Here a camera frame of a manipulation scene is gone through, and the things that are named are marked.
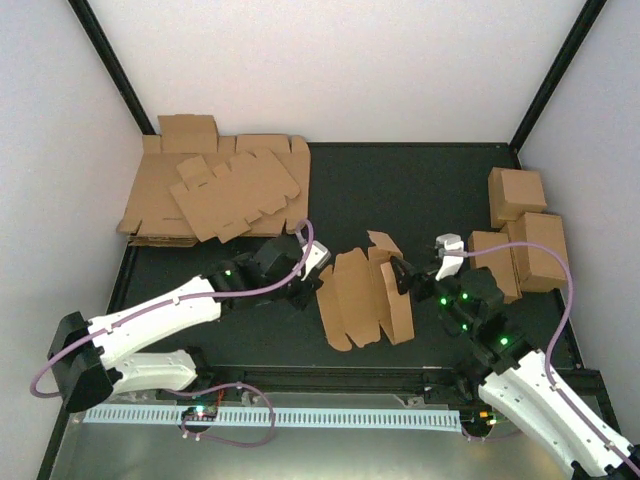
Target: cable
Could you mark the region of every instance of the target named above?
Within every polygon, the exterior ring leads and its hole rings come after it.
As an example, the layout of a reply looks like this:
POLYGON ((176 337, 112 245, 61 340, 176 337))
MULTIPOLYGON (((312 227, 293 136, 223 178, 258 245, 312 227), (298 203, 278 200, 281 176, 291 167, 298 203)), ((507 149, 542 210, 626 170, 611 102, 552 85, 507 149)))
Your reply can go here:
MULTIPOLYGON (((547 351, 545 354, 546 358, 544 362, 544 370, 547 375, 547 378, 549 379, 551 386, 555 388, 558 382, 551 375, 551 355, 553 354, 553 350, 555 349, 558 343, 558 340, 562 335, 562 331, 564 330, 567 323, 569 322, 569 313, 571 312, 571 307, 573 306, 573 292, 574 292, 573 277, 571 276, 571 272, 569 271, 569 266, 562 259, 562 257, 554 250, 548 247, 545 247, 544 245, 540 245, 539 243, 532 243, 532 242, 510 242, 510 243, 505 243, 503 245, 487 248, 486 250, 479 250, 477 252, 446 252, 445 255, 451 255, 454 257, 477 257, 480 255, 497 252, 499 250, 504 250, 506 248, 511 249, 514 247, 531 247, 531 248, 537 248, 538 250, 547 252, 549 255, 555 258, 558 264, 560 264, 560 266, 562 267, 562 270, 564 270, 565 276, 567 277, 567 290, 568 290, 567 304, 565 305, 564 312, 562 313, 562 317, 560 318, 560 323, 558 324, 558 328, 556 328, 556 331, 554 332, 553 336, 551 337, 551 340, 549 341, 549 346, 547 347, 547 351)), ((638 466, 634 464, 629 459, 629 457, 625 455, 618 447, 613 445, 611 440, 609 440, 609 438, 604 433, 602 433, 598 429, 598 427, 596 427, 593 424, 593 422, 591 422, 591 420, 589 420, 585 416, 584 413, 582 413, 582 411, 578 408, 578 406, 575 403, 573 403, 573 401, 567 396, 567 394, 564 393, 560 388, 556 389, 556 392, 558 392, 560 397, 565 401, 565 403, 569 406, 569 408, 571 408, 571 410, 573 410, 575 414, 578 415, 578 417, 580 417, 580 419, 585 423, 585 425, 589 427, 589 429, 605 444, 605 446, 611 449, 618 457, 620 457, 620 459, 624 463, 627 464, 627 466, 631 469, 631 471, 633 471, 633 473, 635 473, 638 477, 640 477, 640 468, 638 468, 638 466)))
POLYGON ((206 433, 193 433, 187 430, 187 422, 189 420, 197 418, 195 415, 190 415, 182 419, 182 425, 180 428, 182 429, 183 438, 193 437, 196 440, 200 440, 200 438, 206 438, 207 440, 213 440, 214 442, 224 443, 225 445, 231 445, 232 447, 240 447, 240 448, 255 448, 261 447, 266 443, 269 443, 273 437, 275 437, 276 431, 276 412, 273 409, 273 405, 267 398, 267 396, 259 389, 252 385, 247 385, 246 383, 236 382, 236 383, 224 383, 222 385, 216 385, 215 387, 207 388, 206 390, 201 390, 199 392, 178 392, 175 390, 167 390, 167 392, 173 393, 174 395, 178 395, 180 397, 198 397, 200 395, 206 395, 208 393, 224 391, 227 388, 244 388, 249 390, 257 395, 259 395, 264 403, 267 404, 267 408, 269 409, 269 430, 266 435, 257 442, 237 442, 235 440, 229 440, 227 438, 218 437, 216 435, 208 435, 206 433))
MULTIPOLYGON (((307 244, 309 245, 309 248, 307 248, 303 255, 302 258, 300 259, 300 261, 296 264, 295 267, 293 267, 293 270, 291 270, 291 273, 289 273, 289 275, 287 275, 286 277, 284 277, 282 280, 279 280, 278 282, 269 285, 267 287, 262 287, 262 288, 257 288, 255 290, 245 290, 245 291, 240 291, 240 292, 201 292, 201 293, 190 293, 188 295, 182 295, 180 297, 178 297, 178 299, 180 301, 183 300, 192 300, 195 298, 205 298, 205 297, 210 297, 210 298, 239 298, 239 297, 253 297, 253 296, 257 296, 257 295, 263 295, 265 293, 269 293, 272 292, 274 290, 277 290, 278 288, 286 285, 287 283, 289 283, 291 280, 293 280, 304 268, 304 264, 306 263, 307 259, 309 258, 309 255, 311 255, 311 245, 313 244, 313 240, 314 240, 314 232, 313 232, 313 225, 311 225, 311 222, 307 219, 301 220, 298 225, 296 226, 296 232, 300 233, 302 231, 302 229, 304 227, 307 227, 308 230, 308 234, 307 234, 307 244)), ((122 325, 124 325, 125 323, 138 318, 146 313, 152 312, 154 310, 157 310, 158 308, 162 308, 162 307, 166 307, 167 305, 173 305, 173 300, 163 300, 162 302, 158 302, 158 303, 154 303, 153 305, 149 305, 148 307, 145 307, 141 310, 138 310, 136 312, 133 312, 123 318, 121 318, 120 320, 114 322, 111 325, 111 328, 117 328, 117 327, 121 327, 122 325)), ((59 397, 60 396, 60 392, 41 392, 38 390, 38 382, 40 381, 40 379, 44 376, 45 373, 47 373, 47 371, 49 371, 51 369, 51 367, 53 367, 57 362, 59 362, 62 358, 64 358, 65 356, 67 356, 69 353, 71 353, 72 351, 74 351, 75 349, 81 347, 82 345, 84 345, 85 343, 90 342, 91 340, 93 340, 94 338, 100 336, 100 335, 104 335, 105 333, 107 333, 107 330, 105 328, 102 328, 96 332, 93 332, 89 335, 85 335, 84 337, 80 338, 79 340, 76 340, 75 342, 71 343, 70 345, 68 345, 67 347, 63 348, 62 350, 60 350, 57 354, 53 355, 49 361, 47 361, 47 363, 38 371, 38 373, 36 373, 36 375, 33 377, 33 380, 31 380, 31 385, 29 386, 29 391, 31 392, 31 395, 33 395, 34 397, 38 397, 38 398, 53 398, 53 397, 59 397)))

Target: flattened cardboard box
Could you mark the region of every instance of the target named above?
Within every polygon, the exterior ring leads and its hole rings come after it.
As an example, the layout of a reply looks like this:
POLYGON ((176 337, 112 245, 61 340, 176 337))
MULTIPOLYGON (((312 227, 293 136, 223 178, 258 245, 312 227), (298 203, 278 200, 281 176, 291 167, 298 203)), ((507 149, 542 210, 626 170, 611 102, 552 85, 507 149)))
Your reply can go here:
POLYGON ((264 214, 287 206, 300 187, 266 148, 243 152, 210 169, 202 156, 177 166, 182 182, 169 187, 173 198, 201 242, 222 243, 251 229, 264 214))
POLYGON ((336 256, 320 275, 317 292, 327 342, 339 351, 380 340, 380 327, 396 345, 414 338, 409 295, 400 295, 389 260, 402 257, 386 233, 369 232, 369 258, 360 248, 336 256))
POLYGON ((236 152, 271 149, 300 186, 300 194, 274 215, 251 224, 245 235, 276 236, 286 223, 289 233, 308 215, 311 154, 305 140, 287 135, 219 136, 210 115, 160 116, 163 135, 143 137, 144 154, 118 231, 130 235, 131 245, 191 246, 193 229, 169 192, 182 179, 176 169, 184 160, 201 154, 211 170, 236 152))

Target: stacked cardboard boxes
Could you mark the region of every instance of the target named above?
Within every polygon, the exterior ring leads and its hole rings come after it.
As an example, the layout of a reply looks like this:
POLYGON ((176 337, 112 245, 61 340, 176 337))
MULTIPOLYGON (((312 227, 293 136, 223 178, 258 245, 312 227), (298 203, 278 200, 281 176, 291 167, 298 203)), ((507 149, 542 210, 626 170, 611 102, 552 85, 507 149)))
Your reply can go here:
MULTIPOLYGON (((507 242, 530 242, 557 252, 568 263, 562 218, 542 213, 547 203, 538 172, 494 168, 488 179, 491 226, 500 233, 473 232, 471 251, 507 242)), ((516 247, 473 257, 473 268, 488 267, 505 294, 505 302, 521 292, 549 292, 566 284, 560 264, 533 247, 516 247)))
POLYGON ((158 117, 118 231, 131 245, 276 236, 307 217, 311 155, 287 135, 221 136, 210 115, 158 117))

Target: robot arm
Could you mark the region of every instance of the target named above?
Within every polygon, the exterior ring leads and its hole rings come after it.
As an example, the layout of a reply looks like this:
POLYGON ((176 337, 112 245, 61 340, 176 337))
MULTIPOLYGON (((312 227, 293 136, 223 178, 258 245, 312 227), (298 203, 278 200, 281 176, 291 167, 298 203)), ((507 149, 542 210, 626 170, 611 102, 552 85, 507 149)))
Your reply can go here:
POLYGON ((82 337, 103 330, 107 333, 52 366, 64 408, 70 413, 79 412, 112 395, 140 389, 196 391, 210 386, 211 378, 199 375, 199 367, 206 363, 195 351, 136 352, 235 310, 279 299, 305 308, 322 285, 318 274, 329 257, 329 251, 317 241, 301 246, 295 237, 281 235, 267 241, 253 255, 219 262, 208 275, 197 276, 169 293, 122 312, 90 320, 79 312, 67 315, 60 321, 49 359, 82 337), (271 288, 291 275, 308 249, 311 250, 300 273, 279 288, 271 288))
MULTIPOLYGON (((545 378, 544 361, 543 352, 531 351, 519 360, 519 368, 509 368, 501 375, 491 373, 478 387, 480 398, 542 445, 567 475, 573 475, 574 462, 594 477, 606 475, 609 465, 619 468, 622 460, 611 448, 605 448, 551 388, 545 378)), ((557 381, 556 389, 561 388, 582 415, 606 433, 612 445, 628 454, 629 441, 606 425, 555 370, 552 373, 557 381)))
POLYGON ((416 301, 436 297, 444 328, 469 341, 472 356, 458 369, 463 396, 469 401, 479 398, 501 412, 574 479, 636 478, 617 452, 640 466, 640 449, 600 420, 553 369, 552 386, 546 378, 545 354, 531 346, 505 314, 504 295, 491 272, 484 268, 458 275, 462 257, 447 254, 463 249, 457 235, 438 237, 436 252, 444 258, 435 275, 435 269, 427 272, 391 259, 398 291, 411 292, 416 301), (585 419, 606 435, 607 445, 585 419))

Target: cardboard flap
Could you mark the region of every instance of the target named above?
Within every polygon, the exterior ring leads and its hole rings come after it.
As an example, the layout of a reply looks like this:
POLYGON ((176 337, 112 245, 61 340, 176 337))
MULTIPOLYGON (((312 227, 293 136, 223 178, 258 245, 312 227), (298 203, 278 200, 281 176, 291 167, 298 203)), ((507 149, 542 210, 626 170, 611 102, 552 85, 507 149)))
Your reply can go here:
POLYGON ((176 166, 176 169, 188 190, 202 187, 213 178, 202 156, 188 158, 176 166))
POLYGON ((229 165, 213 171, 202 157, 190 158, 178 169, 183 183, 170 191, 200 241, 217 236, 224 243, 249 231, 249 223, 263 212, 282 209, 286 198, 300 194, 298 184, 266 149, 235 155, 229 165))
POLYGON ((211 115, 159 115, 164 153, 215 153, 218 127, 211 115))
POLYGON ((338 293, 333 279, 333 267, 329 265, 325 268, 319 278, 323 285, 316 292, 316 297, 327 342, 340 352, 348 352, 351 350, 351 342, 347 338, 342 321, 338 293))
POLYGON ((369 234, 369 239, 376 247, 380 248, 381 250, 386 250, 387 252, 396 253, 402 256, 398 246, 386 233, 372 232, 371 230, 367 230, 367 233, 369 234))
POLYGON ((137 233, 141 223, 142 223, 141 218, 127 218, 125 216, 125 218, 120 220, 120 223, 116 228, 116 231, 118 233, 129 233, 129 234, 137 233))
POLYGON ((413 330, 413 315, 411 313, 411 298, 409 294, 400 295, 396 285, 396 276, 393 273, 391 263, 383 263, 380 266, 384 285, 386 290, 386 298, 389 303, 389 311, 391 314, 391 335, 387 336, 393 345, 412 340, 415 337, 413 330))
POLYGON ((142 136, 142 150, 147 153, 161 153, 162 152, 162 137, 160 135, 143 135, 142 136))
POLYGON ((301 137, 300 135, 294 135, 291 137, 291 152, 311 154, 309 144, 304 137, 301 137))
POLYGON ((256 148, 267 148, 273 153, 291 153, 286 135, 238 135, 237 152, 254 152, 256 148))
POLYGON ((236 137, 220 137, 218 139, 218 153, 233 154, 236 153, 236 137))
POLYGON ((356 248, 336 256, 333 279, 338 303, 349 338, 360 348, 380 340, 369 261, 356 248))

